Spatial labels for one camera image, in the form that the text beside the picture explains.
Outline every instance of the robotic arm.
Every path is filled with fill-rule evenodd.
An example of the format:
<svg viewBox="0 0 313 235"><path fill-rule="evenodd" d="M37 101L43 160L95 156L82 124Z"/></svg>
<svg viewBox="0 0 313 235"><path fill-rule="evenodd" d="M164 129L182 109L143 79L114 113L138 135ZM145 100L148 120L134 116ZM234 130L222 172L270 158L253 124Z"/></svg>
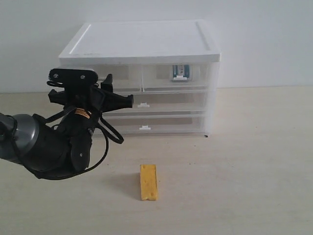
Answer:
<svg viewBox="0 0 313 235"><path fill-rule="evenodd" d="M134 101L133 95L113 93L111 74L101 87L97 81L97 73L90 69L52 69L47 84L64 91L51 90L48 97L51 103L63 105L63 110L47 119L38 114L0 113L0 158L23 165L38 179L63 180L95 169L108 153L109 139L118 144L124 141L102 114L132 108ZM47 125L60 118L59 124ZM105 137L106 150L97 164L87 168L96 128Z"/></svg>

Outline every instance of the white lid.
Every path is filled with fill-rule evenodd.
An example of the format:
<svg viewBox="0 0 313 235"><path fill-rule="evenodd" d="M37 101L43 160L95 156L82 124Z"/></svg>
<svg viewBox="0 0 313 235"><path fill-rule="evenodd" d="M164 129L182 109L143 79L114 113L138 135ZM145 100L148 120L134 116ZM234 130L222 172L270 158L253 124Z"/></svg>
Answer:
<svg viewBox="0 0 313 235"><path fill-rule="evenodd" d="M206 63L220 60L204 20L86 23L62 65Z"/></svg>

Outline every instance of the white wall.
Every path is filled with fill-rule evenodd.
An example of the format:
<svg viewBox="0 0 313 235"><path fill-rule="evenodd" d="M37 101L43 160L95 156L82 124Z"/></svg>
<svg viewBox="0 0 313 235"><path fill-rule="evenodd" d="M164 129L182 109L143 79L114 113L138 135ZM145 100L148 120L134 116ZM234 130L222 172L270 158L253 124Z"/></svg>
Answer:
<svg viewBox="0 0 313 235"><path fill-rule="evenodd" d="M219 87L313 85L312 0L0 0L0 92L42 92L86 21L205 18Z"/></svg>

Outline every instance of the plastic drawer unit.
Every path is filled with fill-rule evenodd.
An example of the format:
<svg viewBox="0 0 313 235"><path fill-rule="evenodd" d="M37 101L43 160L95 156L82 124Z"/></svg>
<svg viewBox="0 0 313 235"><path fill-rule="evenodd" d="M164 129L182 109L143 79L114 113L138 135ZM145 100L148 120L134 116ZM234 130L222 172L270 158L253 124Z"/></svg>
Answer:
<svg viewBox="0 0 313 235"><path fill-rule="evenodd" d="M59 59L134 95L133 108L104 113L123 134L210 134L221 54L204 20L86 23Z"/></svg>

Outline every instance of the beige tabletop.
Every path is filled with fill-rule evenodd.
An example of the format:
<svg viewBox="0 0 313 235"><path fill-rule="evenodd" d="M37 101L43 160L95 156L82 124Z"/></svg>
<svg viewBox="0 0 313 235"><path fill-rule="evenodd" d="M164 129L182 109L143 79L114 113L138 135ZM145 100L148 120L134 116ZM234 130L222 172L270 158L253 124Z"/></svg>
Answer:
<svg viewBox="0 0 313 235"><path fill-rule="evenodd" d="M313 234L313 87L217 94L210 138L126 136L58 182L0 161L0 234ZM47 94L0 94L4 114L59 110ZM103 151L95 138L93 163ZM156 164L158 201L140 201L140 164Z"/></svg>

